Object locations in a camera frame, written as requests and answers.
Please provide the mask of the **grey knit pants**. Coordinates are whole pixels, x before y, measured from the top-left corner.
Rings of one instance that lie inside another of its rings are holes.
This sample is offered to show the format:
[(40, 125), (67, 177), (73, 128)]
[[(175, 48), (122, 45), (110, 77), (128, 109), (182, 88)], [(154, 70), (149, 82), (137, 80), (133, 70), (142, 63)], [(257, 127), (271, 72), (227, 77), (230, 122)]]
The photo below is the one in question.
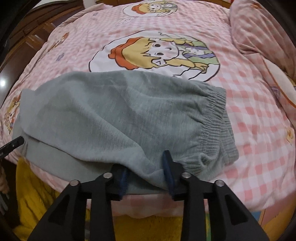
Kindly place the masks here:
[(21, 93), (13, 137), (51, 175), (94, 180), (121, 164), (130, 194), (166, 189), (162, 155), (209, 181), (238, 157), (226, 91), (151, 72), (71, 72)]

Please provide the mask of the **yellow blanket under duvet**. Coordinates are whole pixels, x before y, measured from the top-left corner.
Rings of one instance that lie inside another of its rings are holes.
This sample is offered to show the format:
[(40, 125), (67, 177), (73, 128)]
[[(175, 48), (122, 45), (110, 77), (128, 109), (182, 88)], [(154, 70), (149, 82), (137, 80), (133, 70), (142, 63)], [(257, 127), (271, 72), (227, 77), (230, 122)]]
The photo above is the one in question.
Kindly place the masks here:
[[(20, 225), (14, 233), (20, 240), (27, 240), (38, 221), (58, 197), (48, 184), (39, 179), (24, 159), (16, 166), (16, 199)], [(256, 213), (270, 240), (277, 240), (287, 230), (295, 211), (295, 199), (281, 202)], [(179, 240), (181, 217), (151, 216), (136, 219), (129, 216), (113, 218), (117, 240)]]

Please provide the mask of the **dark wooden headboard cabinet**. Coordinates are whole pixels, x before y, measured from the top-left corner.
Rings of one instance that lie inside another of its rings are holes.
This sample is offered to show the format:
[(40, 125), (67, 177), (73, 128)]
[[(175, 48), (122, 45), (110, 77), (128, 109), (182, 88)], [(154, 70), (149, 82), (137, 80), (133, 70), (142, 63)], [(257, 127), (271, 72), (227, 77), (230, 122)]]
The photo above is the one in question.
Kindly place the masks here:
[(83, 1), (40, 1), (20, 19), (1, 50), (1, 103), (55, 27), (83, 9)]

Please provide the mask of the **pink checkered pillow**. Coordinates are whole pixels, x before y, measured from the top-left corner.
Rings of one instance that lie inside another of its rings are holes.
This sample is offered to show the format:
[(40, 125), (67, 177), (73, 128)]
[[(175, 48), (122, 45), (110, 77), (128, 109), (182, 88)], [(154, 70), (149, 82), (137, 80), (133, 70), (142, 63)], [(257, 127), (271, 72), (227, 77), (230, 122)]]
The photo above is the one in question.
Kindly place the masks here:
[(264, 60), (295, 80), (295, 46), (277, 20), (257, 1), (234, 1), (230, 7), (235, 47), (256, 68)]

